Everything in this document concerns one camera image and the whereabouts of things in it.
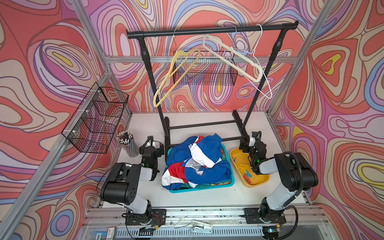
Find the blue white red jacket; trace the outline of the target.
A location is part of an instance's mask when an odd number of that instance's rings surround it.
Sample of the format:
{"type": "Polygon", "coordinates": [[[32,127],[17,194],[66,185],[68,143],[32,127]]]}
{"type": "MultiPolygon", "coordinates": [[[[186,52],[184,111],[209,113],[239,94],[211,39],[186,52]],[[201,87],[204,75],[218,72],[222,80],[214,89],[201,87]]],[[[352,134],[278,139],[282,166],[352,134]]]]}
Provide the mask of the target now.
{"type": "Polygon", "coordinates": [[[228,181],[232,171],[230,163],[222,160],[222,141],[217,134],[192,136],[171,148],[161,178],[162,187],[179,190],[183,184],[195,188],[228,181]]]}

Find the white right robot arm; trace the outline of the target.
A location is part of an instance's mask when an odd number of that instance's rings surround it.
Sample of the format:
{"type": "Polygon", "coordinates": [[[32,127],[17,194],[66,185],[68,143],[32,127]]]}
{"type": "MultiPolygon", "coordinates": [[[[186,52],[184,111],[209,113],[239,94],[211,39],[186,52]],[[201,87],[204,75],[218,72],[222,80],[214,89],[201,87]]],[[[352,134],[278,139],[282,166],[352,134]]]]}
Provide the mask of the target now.
{"type": "Polygon", "coordinates": [[[263,142],[243,147],[242,151],[248,155],[254,174],[278,173],[280,177],[279,185],[262,200],[259,208],[261,217],[282,213],[303,191],[308,191],[319,183],[317,173],[301,153],[283,152],[267,158],[266,144],[263,142]]]}

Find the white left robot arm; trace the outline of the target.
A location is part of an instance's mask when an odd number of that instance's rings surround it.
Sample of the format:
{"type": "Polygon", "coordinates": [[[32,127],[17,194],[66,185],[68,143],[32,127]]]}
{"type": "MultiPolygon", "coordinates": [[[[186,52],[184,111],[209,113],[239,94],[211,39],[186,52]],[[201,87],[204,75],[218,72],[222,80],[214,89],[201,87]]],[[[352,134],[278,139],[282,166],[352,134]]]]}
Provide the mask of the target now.
{"type": "Polygon", "coordinates": [[[120,205],[134,215],[149,215],[152,206],[149,200],[138,194],[139,182],[155,180],[160,172],[158,158],[164,154],[164,147],[143,147],[140,164],[117,163],[114,165],[100,190],[101,200],[120,205]]]}

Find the metal hanger of teal jacket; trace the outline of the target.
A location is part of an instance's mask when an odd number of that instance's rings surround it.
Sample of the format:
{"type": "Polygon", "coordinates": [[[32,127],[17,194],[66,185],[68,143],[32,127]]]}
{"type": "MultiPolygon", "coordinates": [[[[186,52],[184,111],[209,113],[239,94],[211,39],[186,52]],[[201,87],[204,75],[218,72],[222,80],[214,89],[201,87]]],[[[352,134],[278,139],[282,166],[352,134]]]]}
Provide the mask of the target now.
{"type": "Polygon", "coordinates": [[[241,53],[239,53],[237,50],[235,50],[233,47],[225,45],[223,42],[217,40],[215,37],[211,35],[204,35],[203,36],[203,43],[202,43],[203,48],[211,53],[214,57],[218,58],[221,60],[223,63],[226,65],[234,68],[235,70],[238,71],[238,73],[242,74],[244,77],[246,77],[248,80],[254,83],[259,83],[262,80],[262,77],[266,77],[265,72],[263,68],[261,67],[260,64],[253,62],[252,60],[248,59],[247,57],[243,56],[241,53]],[[242,68],[238,67],[235,63],[234,60],[229,60],[229,57],[225,57],[220,55],[219,53],[213,51],[210,46],[207,44],[207,42],[213,42],[219,47],[223,48],[225,52],[229,52],[234,58],[240,58],[241,60],[245,61],[246,64],[251,65],[254,69],[257,69],[258,75],[256,77],[248,74],[246,71],[244,71],[242,68]]]}

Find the red clothespin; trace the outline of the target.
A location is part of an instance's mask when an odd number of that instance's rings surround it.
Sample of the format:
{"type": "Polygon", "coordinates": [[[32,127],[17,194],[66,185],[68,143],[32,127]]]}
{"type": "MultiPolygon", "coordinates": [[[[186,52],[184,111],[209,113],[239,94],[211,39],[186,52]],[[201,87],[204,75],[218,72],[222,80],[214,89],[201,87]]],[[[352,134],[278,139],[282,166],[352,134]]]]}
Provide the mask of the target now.
{"type": "Polygon", "coordinates": [[[247,183],[248,185],[251,185],[251,184],[252,184],[252,181],[251,181],[251,179],[250,179],[248,176],[243,175],[243,179],[246,181],[246,183],[247,183]]]}

